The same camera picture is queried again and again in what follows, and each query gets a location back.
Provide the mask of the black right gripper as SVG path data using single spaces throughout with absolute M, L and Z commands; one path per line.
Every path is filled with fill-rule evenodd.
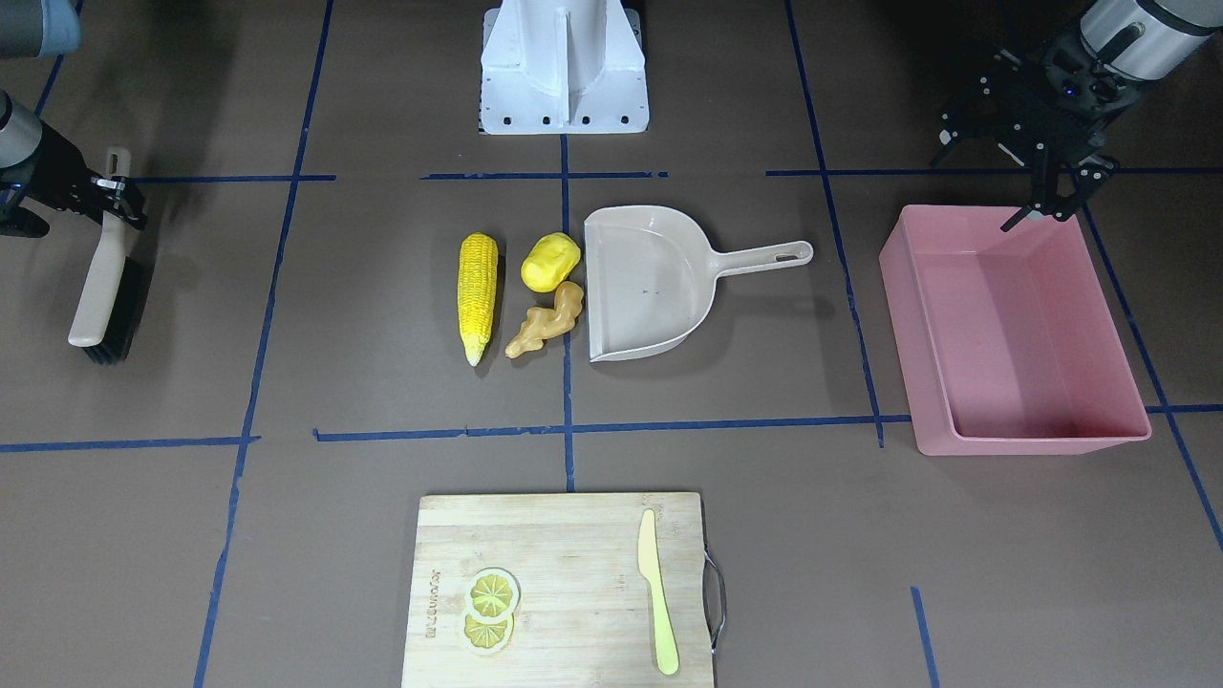
M 28 123 L 2 127 L 1 233 L 17 238 L 44 238 L 49 222 L 21 204 L 37 200 L 56 210 L 70 210 L 102 222 L 103 213 L 121 219 L 135 230 L 146 230 L 143 193 L 127 176 L 99 176 L 62 134 L 48 125 L 37 137 Z

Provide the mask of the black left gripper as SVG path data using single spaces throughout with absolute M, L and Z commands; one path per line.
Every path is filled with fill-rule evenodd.
M 1030 167 L 1029 200 L 1000 231 L 1032 218 L 1065 222 L 1119 170 L 1113 156 L 1101 154 L 1106 127 L 1144 97 L 1144 82 L 1114 73 L 1075 35 L 1049 40 L 1040 57 L 965 43 L 945 64 L 959 90 L 942 108 L 933 165 L 960 143 L 987 137 Z M 1070 192 L 1059 192 L 1062 174 L 1069 175 Z

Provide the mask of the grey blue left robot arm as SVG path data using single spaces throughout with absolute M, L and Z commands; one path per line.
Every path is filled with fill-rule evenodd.
M 966 141 L 993 141 L 1030 174 L 1029 200 L 1000 230 L 1069 221 L 1118 171 L 1102 152 L 1106 127 L 1219 31 L 1218 1 L 1096 1 L 1038 53 L 970 45 L 932 165 Z

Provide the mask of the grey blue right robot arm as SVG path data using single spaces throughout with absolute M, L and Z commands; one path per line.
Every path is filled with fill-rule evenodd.
M 146 200 L 132 182 L 124 152 L 111 152 L 93 169 L 77 145 L 43 119 L 49 90 L 35 90 L 35 79 L 53 82 L 57 61 L 82 42 L 75 1 L 2 2 L 2 233 L 44 238 L 50 222 L 31 202 L 71 211 L 93 222 L 147 226 Z

